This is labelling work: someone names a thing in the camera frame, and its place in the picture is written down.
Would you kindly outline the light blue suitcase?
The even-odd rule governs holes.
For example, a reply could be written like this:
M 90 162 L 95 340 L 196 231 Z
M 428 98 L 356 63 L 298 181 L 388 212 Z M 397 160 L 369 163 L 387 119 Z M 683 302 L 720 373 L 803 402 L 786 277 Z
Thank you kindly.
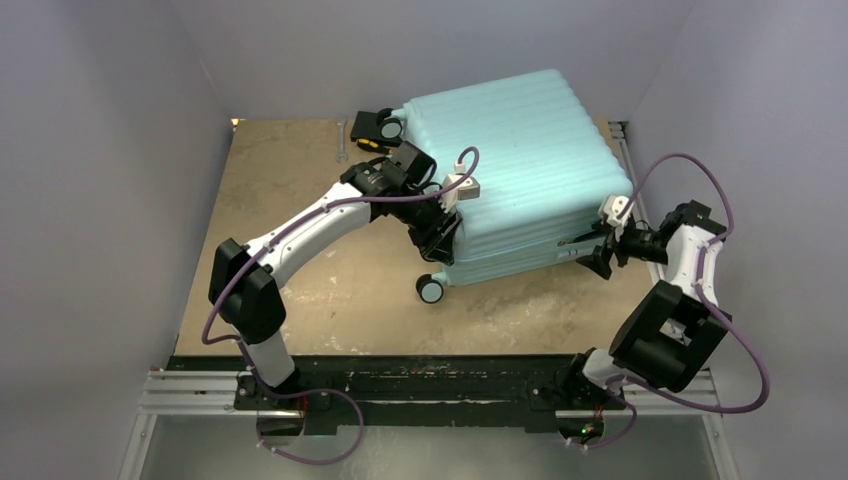
M 480 194 L 456 205 L 452 264 L 421 276 L 419 297 L 572 261 L 601 241 L 604 201 L 633 185 L 563 75 L 547 69 L 413 98 L 381 110 L 380 138 L 406 140 L 442 181 L 461 151 L 479 150 Z

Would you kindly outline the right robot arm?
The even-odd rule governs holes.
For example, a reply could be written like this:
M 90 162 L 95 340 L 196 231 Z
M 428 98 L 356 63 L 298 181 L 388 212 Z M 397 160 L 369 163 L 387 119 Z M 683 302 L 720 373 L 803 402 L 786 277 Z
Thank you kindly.
M 611 195 L 601 205 L 595 231 L 604 241 L 578 258 L 581 266 L 609 279 L 610 262 L 625 266 L 639 259 L 665 266 L 657 281 L 623 322 L 607 349 L 577 355 L 554 377 L 564 399 L 584 407 L 613 377 L 637 378 L 649 386 L 679 393 L 705 366 L 726 336 L 716 318 L 715 260 L 726 226 L 695 200 L 678 205 L 656 229 L 641 228 L 625 196 Z

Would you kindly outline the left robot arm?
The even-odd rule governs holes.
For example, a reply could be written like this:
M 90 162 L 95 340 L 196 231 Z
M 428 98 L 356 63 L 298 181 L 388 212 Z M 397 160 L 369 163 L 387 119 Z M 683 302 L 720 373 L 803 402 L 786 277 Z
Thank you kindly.
M 261 381 L 260 397 L 272 408 L 287 408 L 298 395 L 299 372 L 281 332 L 287 316 L 281 289 L 331 244 L 383 216 L 406 226 L 424 261 L 452 264 L 462 217 L 450 202 L 471 181 L 479 161 L 479 150 L 466 148 L 453 174 L 429 191 L 426 177 L 435 160 L 403 142 L 388 156 L 350 166 L 315 203 L 271 232 L 247 243 L 229 238 L 217 247 L 208 319 L 221 317 L 233 328 L 230 337 Z

